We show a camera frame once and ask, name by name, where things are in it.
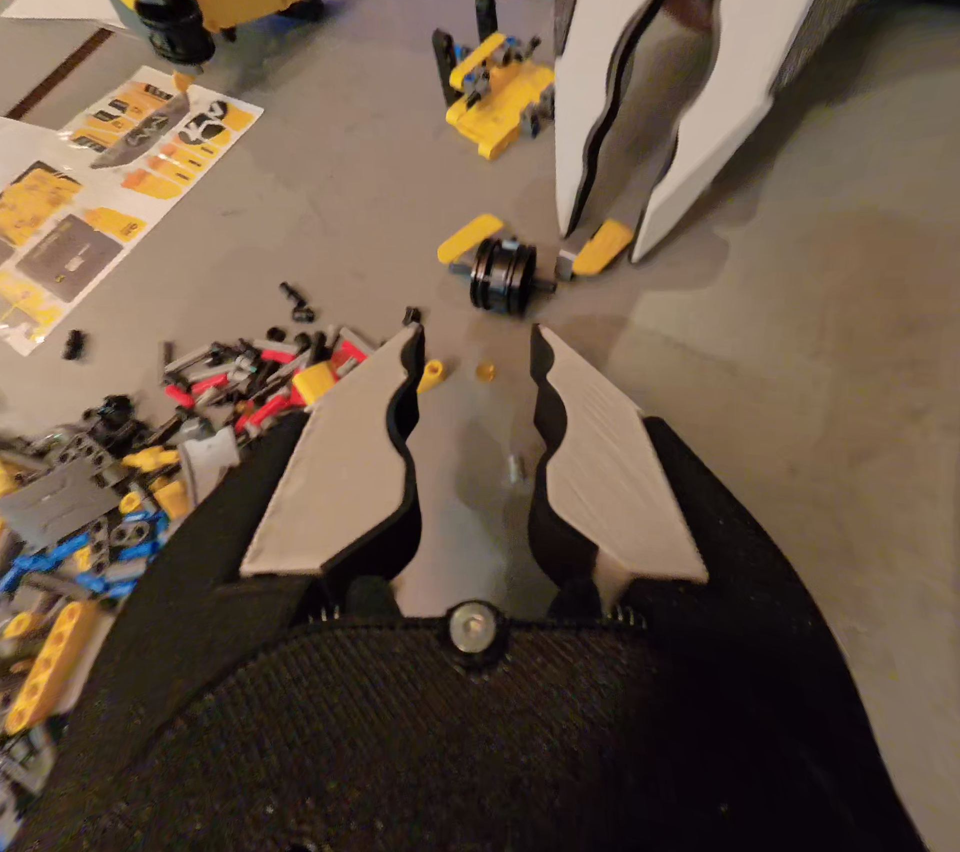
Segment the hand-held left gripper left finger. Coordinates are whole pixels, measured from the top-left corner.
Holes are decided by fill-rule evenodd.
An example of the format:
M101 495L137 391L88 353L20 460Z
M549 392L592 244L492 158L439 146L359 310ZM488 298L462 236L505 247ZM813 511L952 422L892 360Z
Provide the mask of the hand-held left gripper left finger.
M360 577L394 581L422 542L409 438L426 368L420 323L402 327L321 398L256 528L241 580L318 580L342 599Z

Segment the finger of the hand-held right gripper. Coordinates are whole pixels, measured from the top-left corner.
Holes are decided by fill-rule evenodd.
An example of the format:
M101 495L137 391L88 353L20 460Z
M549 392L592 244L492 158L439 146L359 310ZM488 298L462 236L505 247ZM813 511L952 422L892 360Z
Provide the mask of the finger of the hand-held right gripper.
M618 114L626 66L663 0L572 0L555 58L555 185L559 234L577 228L599 154Z
M641 215L638 264L681 222L774 103L774 85L814 0L716 0L711 69L679 115L674 150Z

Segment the small yellow toy assembly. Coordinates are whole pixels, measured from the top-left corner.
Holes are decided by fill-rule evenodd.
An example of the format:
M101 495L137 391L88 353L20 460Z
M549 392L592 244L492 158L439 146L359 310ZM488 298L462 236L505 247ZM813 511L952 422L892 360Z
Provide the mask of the small yellow toy assembly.
M499 29L497 0L474 0L474 14L475 45L436 29L431 48L446 124L493 161L554 121L555 72L536 58L538 35L522 39Z

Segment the printed instruction sheet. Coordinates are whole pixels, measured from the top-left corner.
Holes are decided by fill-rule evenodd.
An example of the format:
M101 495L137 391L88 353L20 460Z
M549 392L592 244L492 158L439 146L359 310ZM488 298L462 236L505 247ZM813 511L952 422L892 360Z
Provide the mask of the printed instruction sheet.
M59 130L3 117L2 343L33 352L262 113L143 66Z

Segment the black wheel hub with axle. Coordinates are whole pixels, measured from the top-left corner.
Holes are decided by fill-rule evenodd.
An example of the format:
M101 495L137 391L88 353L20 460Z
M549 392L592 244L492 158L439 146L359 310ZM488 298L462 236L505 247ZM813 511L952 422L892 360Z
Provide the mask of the black wheel hub with axle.
M530 302L557 292L555 280L538 272L538 249L516 239L486 238L469 271L469 299L478 310L521 318Z

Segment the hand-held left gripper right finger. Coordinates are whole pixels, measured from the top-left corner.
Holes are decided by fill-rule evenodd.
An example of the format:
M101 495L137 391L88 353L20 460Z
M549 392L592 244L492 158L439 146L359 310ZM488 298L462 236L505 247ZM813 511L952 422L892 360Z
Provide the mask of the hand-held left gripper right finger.
M606 616L638 582L710 582L641 408L561 336L532 327L542 454L527 521L552 616Z

